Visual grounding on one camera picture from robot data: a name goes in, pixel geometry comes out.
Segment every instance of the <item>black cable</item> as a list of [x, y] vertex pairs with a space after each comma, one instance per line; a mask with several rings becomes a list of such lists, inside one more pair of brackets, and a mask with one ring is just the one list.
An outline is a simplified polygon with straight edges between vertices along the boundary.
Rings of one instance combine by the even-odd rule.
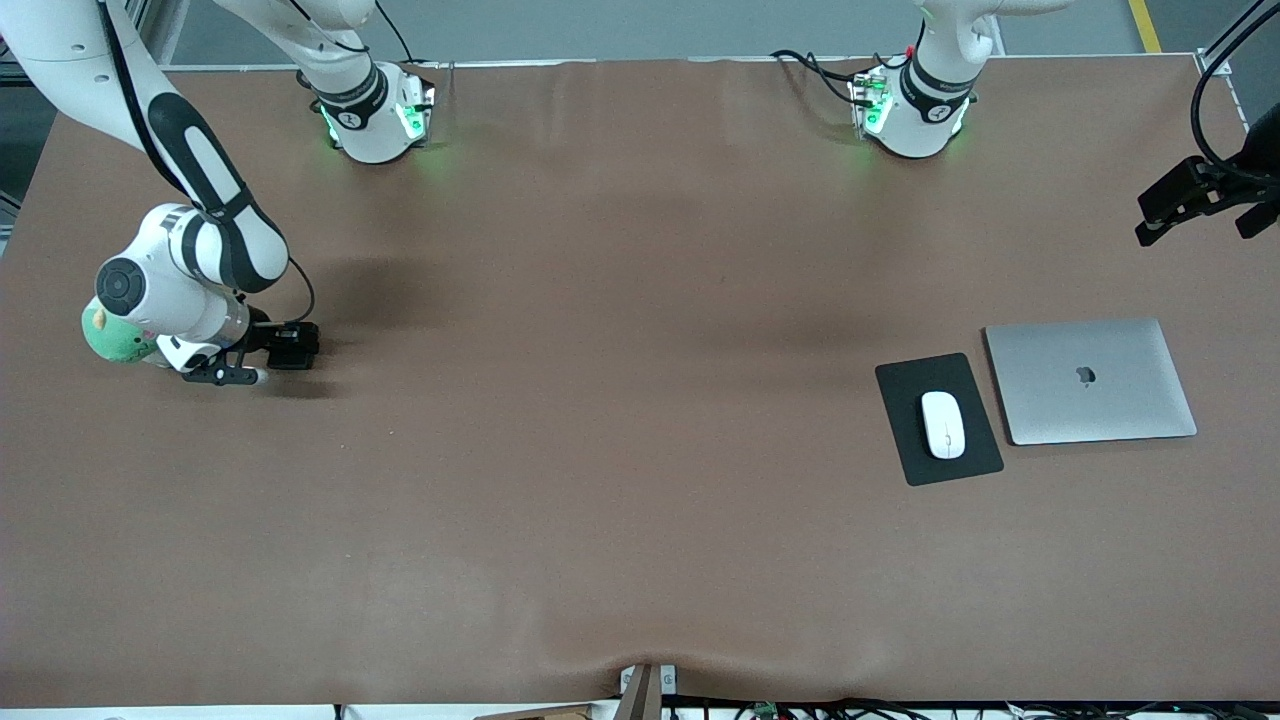
[[378, 8], [378, 13], [383, 15], [383, 19], [387, 20], [388, 26], [390, 26], [392, 32], [396, 33], [396, 40], [401, 41], [401, 47], [404, 50], [404, 61], [410, 64], [421, 63], [422, 59], [415, 58], [413, 54], [410, 53], [408, 42], [404, 42], [404, 36], [399, 33], [399, 28], [396, 27], [394, 22], [392, 22], [392, 17], [388, 15], [387, 10], [383, 9], [383, 0], [374, 0], [374, 6]]
[[815, 58], [813, 53], [809, 53], [808, 58], [809, 58], [809, 61], [813, 63], [813, 67], [818, 68], [818, 77], [822, 78], [823, 85], [827, 86], [827, 90], [829, 90], [832, 95], [835, 95], [836, 97], [840, 97], [841, 100], [844, 100], [845, 102], [849, 102], [850, 105], [856, 105], [859, 108], [870, 108], [872, 106], [872, 102], [868, 101], [868, 100], [855, 100], [855, 99], [845, 95], [844, 92], [841, 92], [840, 88], [837, 88], [835, 85], [831, 83], [831, 78], [827, 77], [827, 70], [824, 70], [822, 68], [822, 65], [818, 64], [818, 58]]
[[1243, 13], [1240, 13], [1239, 15], [1236, 15], [1235, 22], [1231, 23], [1231, 27], [1226, 28], [1226, 31], [1222, 32], [1222, 35], [1217, 36], [1217, 40], [1213, 41], [1213, 45], [1210, 45], [1204, 50], [1204, 54], [1208, 55], [1210, 53], [1212, 53], [1219, 45], [1222, 44], [1224, 40], [1226, 40], [1228, 37], [1230, 37], [1230, 35], [1233, 32], [1235, 32], [1235, 28], [1240, 27], [1240, 23], [1243, 23], [1245, 18], [1248, 18], [1254, 12], [1257, 12], [1257, 9], [1261, 8], [1262, 4], [1266, 3], [1266, 1], [1267, 0], [1254, 0], [1253, 1], [1253, 6], [1251, 6], [1248, 10], [1244, 10]]
[[[911, 45], [911, 51], [913, 53], [920, 47], [920, 42], [923, 40], [924, 40], [924, 18], [920, 18], [920, 33], [915, 36], [915, 45]], [[883, 58], [879, 56], [879, 53], [872, 53], [872, 59], [876, 60], [877, 67], [887, 68], [887, 69], [891, 69], [891, 70], [897, 70], [897, 69], [905, 68], [906, 64], [911, 61], [911, 58], [902, 58], [901, 63], [899, 63], [896, 65], [890, 65], [888, 63], [884, 61]]]
[[1108, 711], [1105, 707], [1100, 708], [1094, 705], [1080, 705], [1079, 708], [1064, 708], [1053, 707], [1051, 705], [1043, 703], [1028, 703], [1023, 706], [1023, 720], [1128, 720], [1129, 717], [1139, 712], [1149, 712], [1160, 707], [1157, 702], [1148, 702], [1146, 705], [1134, 707], [1133, 710], [1121, 711]]
[[876, 715], [877, 717], [883, 717], [883, 719], [888, 719], [888, 720], [899, 720], [899, 719], [893, 717], [892, 715], [887, 715], [888, 712], [896, 712], [899, 715], [905, 715], [905, 716], [910, 717], [911, 720], [929, 720], [929, 717], [925, 716], [925, 715], [922, 715], [922, 714], [919, 714], [919, 712], [916, 712], [914, 710], [909, 710], [906, 707], [902, 707], [901, 705], [897, 705], [896, 702], [888, 702], [886, 700], [846, 698], [846, 700], [840, 701], [838, 705], [845, 706], [845, 707], [854, 707], [856, 710], [863, 710], [864, 711], [863, 714], [868, 714], [869, 712], [872, 715]]
[[879, 717], [881, 720], [900, 720], [899, 717], [893, 717], [888, 712], [886, 712], [883, 710], [877, 710], [874, 707], [864, 707], [864, 708], [861, 708], [861, 711], [858, 712], [858, 715], [850, 716], [850, 720], [856, 720], [858, 717], [863, 717], [864, 715], [874, 715], [874, 716]]
[[338, 47], [342, 47], [347, 53], [369, 53], [369, 46], [367, 45], [365, 45], [364, 47], [352, 47], [349, 45], [343, 45], [342, 42], [338, 42], [337, 40], [334, 40], [333, 36], [328, 33], [328, 31], [325, 31], [323, 27], [320, 27], [320, 23], [317, 23], [314, 19], [311, 19], [311, 15], [308, 15], [307, 12], [302, 9], [302, 5], [298, 5], [298, 0], [289, 0], [289, 5], [293, 5], [293, 9], [297, 10], [298, 14], [301, 14], [303, 19], [306, 19], [308, 23], [311, 23], [312, 27], [315, 27], [316, 29], [319, 29], [320, 35], [323, 35], [325, 37], [325, 40], [328, 40], [329, 42], [333, 42], [334, 45], [337, 45]]
[[302, 282], [307, 283], [307, 309], [296, 319], [289, 320], [291, 323], [301, 323], [311, 315], [312, 310], [316, 309], [316, 287], [311, 284], [311, 278], [307, 277], [307, 272], [302, 269], [302, 265], [298, 265], [298, 261], [294, 260], [292, 255], [289, 255], [289, 264], [293, 265], [293, 269], [297, 270], [300, 275], [302, 275]]
[[133, 88], [133, 76], [129, 74], [129, 64], [124, 60], [124, 49], [120, 46], [120, 37], [115, 35], [115, 23], [111, 20], [111, 12], [108, 9], [105, 0], [97, 0], [97, 12], [99, 18], [102, 20], [102, 33], [106, 35], [108, 50], [111, 54], [111, 65], [115, 67], [115, 74], [120, 81], [124, 106], [129, 111], [129, 120], [133, 122], [133, 131], [138, 133], [138, 142], [142, 143], [142, 151], [147, 154], [147, 159], [151, 160], [160, 177], [180, 192], [183, 197], [187, 197], [187, 190], [182, 187], [173, 170], [165, 164], [164, 158], [160, 156], [155, 141], [151, 140], [151, 131], [147, 128], [146, 120], [142, 119], [142, 108], [138, 106], [138, 92]]
[[1204, 155], [1204, 158], [1210, 163], [1212, 163], [1217, 169], [1222, 170], [1224, 173], [1235, 176], [1240, 179], [1245, 179], [1256, 184], [1261, 184], [1263, 187], [1280, 187], [1280, 178], [1271, 176], [1260, 176], [1247, 170], [1242, 170], [1235, 164], [1224, 160], [1217, 152], [1213, 151], [1212, 147], [1210, 147], [1208, 141], [1204, 138], [1204, 128], [1201, 126], [1201, 101], [1204, 97], [1204, 88], [1208, 86], [1210, 78], [1212, 78], [1213, 73], [1217, 72], [1220, 67], [1222, 67], [1222, 63], [1226, 61], [1226, 58], [1231, 53], [1234, 53], [1235, 49], [1239, 47], [1245, 40], [1248, 40], [1251, 35], [1257, 32], [1257, 29], [1262, 27], [1263, 23], [1274, 18], [1277, 13], [1280, 13], [1280, 4], [1268, 8], [1265, 13], [1262, 13], [1252, 23], [1249, 23], [1248, 27], [1240, 31], [1240, 35], [1238, 35], [1235, 40], [1229, 42], [1226, 47], [1224, 47], [1222, 51], [1219, 53], [1216, 58], [1213, 58], [1213, 61], [1210, 63], [1207, 68], [1204, 68], [1204, 73], [1201, 74], [1199, 81], [1196, 83], [1196, 91], [1192, 94], [1192, 137], [1196, 138], [1196, 146], [1199, 147], [1201, 154]]
[[831, 79], [840, 81], [840, 82], [849, 82], [849, 81], [854, 79], [854, 76], [858, 74], [858, 73], [850, 73], [850, 74], [836, 73], [836, 72], [832, 72], [832, 70], [828, 70], [828, 69], [823, 68], [822, 65], [812, 63], [809, 60], [809, 58], [813, 56], [813, 53], [810, 53], [809, 55], [801, 55], [801, 54], [796, 53], [795, 50], [777, 50], [774, 53], [771, 53], [769, 56], [780, 59], [780, 60], [782, 58], [791, 58], [791, 59], [796, 60], [797, 63], [800, 63], [801, 65], [804, 65], [810, 72], [819, 73], [819, 74], [822, 74], [824, 77], [828, 77]]

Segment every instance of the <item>white mouse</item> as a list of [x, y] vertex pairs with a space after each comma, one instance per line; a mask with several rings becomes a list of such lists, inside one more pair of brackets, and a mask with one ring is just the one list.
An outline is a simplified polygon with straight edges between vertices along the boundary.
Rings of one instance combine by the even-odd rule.
[[955, 460], [964, 455], [964, 420], [956, 398], [950, 392], [927, 392], [920, 396], [920, 411], [929, 452], [938, 460]]

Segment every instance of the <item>laptop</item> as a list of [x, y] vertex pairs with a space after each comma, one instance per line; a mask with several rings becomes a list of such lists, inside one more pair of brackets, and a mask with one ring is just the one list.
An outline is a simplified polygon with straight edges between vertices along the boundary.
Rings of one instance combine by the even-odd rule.
[[1014, 445], [1196, 434], [1155, 318], [993, 325], [986, 333]]

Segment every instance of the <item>mouse pad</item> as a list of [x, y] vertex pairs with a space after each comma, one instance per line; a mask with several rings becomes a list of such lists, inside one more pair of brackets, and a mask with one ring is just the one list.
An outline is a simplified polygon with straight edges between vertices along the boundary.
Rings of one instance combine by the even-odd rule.
[[[978, 383], [974, 382], [969, 359], [963, 352], [881, 365], [876, 368], [876, 379], [881, 386], [881, 397], [884, 398], [884, 411], [893, 428], [908, 484], [927, 486], [1005, 469], [996, 434], [987, 419], [987, 409], [978, 393]], [[931, 455], [924, 439], [920, 396], [932, 389], [950, 392], [960, 405], [965, 451], [954, 460], [938, 460]]]

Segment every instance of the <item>green led light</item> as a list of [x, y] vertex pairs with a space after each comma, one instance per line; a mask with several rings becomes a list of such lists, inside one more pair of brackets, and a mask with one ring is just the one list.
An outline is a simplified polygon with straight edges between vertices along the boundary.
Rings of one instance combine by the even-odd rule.
[[334, 145], [340, 143], [342, 141], [338, 140], [338, 131], [333, 127], [333, 118], [329, 117], [329, 111], [325, 110], [323, 105], [320, 106], [320, 117], [324, 118], [324, 124], [329, 128], [329, 140], [332, 140]]
[[867, 109], [865, 127], [868, 132], [881, 132], [884, 129], [884, 120], [888, 119], [888, 111], [893, 109], [893, 97], [890, 94], [884, 94], [881, 101]]
[[401, 111], [401, 123], [404, 126], [404, 133], [411, 140], [422, 137], [426, 132], [422, 127], [422, 113], [412, 105], [397, 105], [397, 108]]

